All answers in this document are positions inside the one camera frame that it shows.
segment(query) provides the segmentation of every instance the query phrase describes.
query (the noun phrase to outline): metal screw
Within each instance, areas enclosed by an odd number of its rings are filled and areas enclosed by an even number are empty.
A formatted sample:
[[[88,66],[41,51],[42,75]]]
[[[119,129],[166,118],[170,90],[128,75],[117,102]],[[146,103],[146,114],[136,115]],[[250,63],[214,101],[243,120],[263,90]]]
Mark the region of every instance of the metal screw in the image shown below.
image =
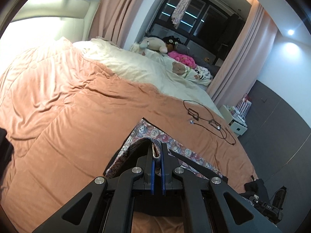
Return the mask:
[[[136,166],[132,169],[133,173],[140,173],[142,171],[142,169],[139,166]]]
[[[183,173],[185,170],[182,167],[176,167],[175,172],[176,173]]]
[[[105,179],[103,178],[103,177],[97,177],[96,179],[95,179],[95,183],[96,184],[103,184],[105,182]]]
[[[219,177],[212,177],[212,182],[214,184],[220,184],[221,183],[221,178],[219,178]]]

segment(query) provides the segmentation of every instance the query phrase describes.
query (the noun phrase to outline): curtain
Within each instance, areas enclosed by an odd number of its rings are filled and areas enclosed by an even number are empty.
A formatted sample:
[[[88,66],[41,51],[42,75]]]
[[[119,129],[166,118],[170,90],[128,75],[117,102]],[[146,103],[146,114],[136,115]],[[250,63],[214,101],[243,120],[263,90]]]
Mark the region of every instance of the curtain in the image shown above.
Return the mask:
[[[142,1],[101,0],[89,39],[100,36],[122,48]]]
[[[218,108],[236,106],[250,91],[272,49],[277,30],[272,18],[254,0],[240,35],[207,89]]]

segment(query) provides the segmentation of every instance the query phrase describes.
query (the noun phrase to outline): patterned fabric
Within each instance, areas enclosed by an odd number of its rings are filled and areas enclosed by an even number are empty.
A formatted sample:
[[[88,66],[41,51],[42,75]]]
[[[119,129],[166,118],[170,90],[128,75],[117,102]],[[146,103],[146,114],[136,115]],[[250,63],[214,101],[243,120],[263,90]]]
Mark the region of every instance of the patterned fabric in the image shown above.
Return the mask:
[[[162,130],[154,127],[152,124],[148,123],[146,120],[142,119],[134,128],[128,139],[125,141],[122,146],[119,154],[117,155],[113,164],[107,169],[105,173],[105,177],[113,178],[116,172],[120,169],[123,163],[127,160],[127,158],[140,146],[142,143],[150,140],[152,142],[153,148],[153,158],[155,160],[155,172],[157,175],[161,175],[161,154],[160,154],[160,146],[161,142],[167,144],[168,150],[172,150],[190,160],[196,162],[197,164],[204,166],[216,174],[218,174],[221,178],[223,175],[219,170],[213,167],[210,163],[208,163],[205,159],[201,158],[195,152],[190,149],[184,147],[182,144],[171,138],[169,135],[164,133]],[[201,173],[193,169],[191,166],[186,164],[185,162],[178,160],[180,166],[192,171],[196,176],[201,178],[204,177]]]
[[[180,0],[178,5],[174,9],[173,14],[172,14],[172,22],[173,22],[175,29],[178,28],[181,22],[181,19],[183,18],[190,2],[191,0]]]

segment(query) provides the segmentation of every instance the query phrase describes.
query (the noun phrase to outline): black cable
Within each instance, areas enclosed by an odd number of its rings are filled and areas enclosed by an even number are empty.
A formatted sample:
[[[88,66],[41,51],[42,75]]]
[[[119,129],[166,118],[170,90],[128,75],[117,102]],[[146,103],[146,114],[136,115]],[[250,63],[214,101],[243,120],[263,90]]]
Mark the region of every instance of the black cable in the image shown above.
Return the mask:
[[[197,103],[197,104],[203,106],[203,107],[211,114],[212,119],[206,120],[206,119],[200,117],[200,115],[199,115],[198,112],[196,112],[195,110],[193,110],[193,109],[191,109],[191,108],[187,108],[186,105],[185,105],[185,102]],[[211,130],[209,130],[207,127],[205,127],[205,126],[203,126],[203,125],[201,125],[201,124],[199,124],[199,123],[195,123],[194,121],[192,121],[192,124],[196,124],[196,125],[198,125],[198,126],[203,127],[204,129],[206,129],[207,131],[209,131],[209,132],[212,133],[213,135],[219,137],[220,139],[224,139],[224,140],[225,140],[228,144],[230,144],[230,145],[235,145],[235,144],[236,144],[236,140],[235,140],[234,136],[230,133],[230,131],[229,131],[227,128],[224,129],[224,128],[221,126],[221,124],[218,123],[218,122],[214,119],[214,116],[213,116],[212,112],[211,112],[208,108],[206,108],[203,104],[198,103],[198,102],[196,102],[196,101],[183,100],[183,106],[184,106],[185,109],[188,111],[188,115],[192,116],[192,117],[193,117],[195,120],[197,120],[197,121],[200,120],[200,119],[202,119],[202,120],[208,122],[210,126],[212,126],[214,129],[216,129],[216,130],[218,130],[218,131],[220,132],[221,137],[220,137],[219,135],[215,134],[214,132],[212,132]],[[228,136],[228,135],[227,135],[227,132],[226,132],[226,131],[228,131],[228,133],[230,134],[230,136],[233,138],[234,143],[230,143],[229,141],[227,141],[227,136]]]

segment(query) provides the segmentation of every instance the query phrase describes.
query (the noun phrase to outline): white nightstand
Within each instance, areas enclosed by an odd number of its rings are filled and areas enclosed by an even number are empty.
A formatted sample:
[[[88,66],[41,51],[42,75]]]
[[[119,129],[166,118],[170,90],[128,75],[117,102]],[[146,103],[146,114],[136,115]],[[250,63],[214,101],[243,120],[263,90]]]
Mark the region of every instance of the white nightstand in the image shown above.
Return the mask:
[[[222,105],[219,109],[219,112],[222,114],[223,118],[226,120],[227,124],[230,126],[232,131],[237,135],[243,135],[247,130],[247,125],[245,122],[233,117],[228,110],[227,106]]]

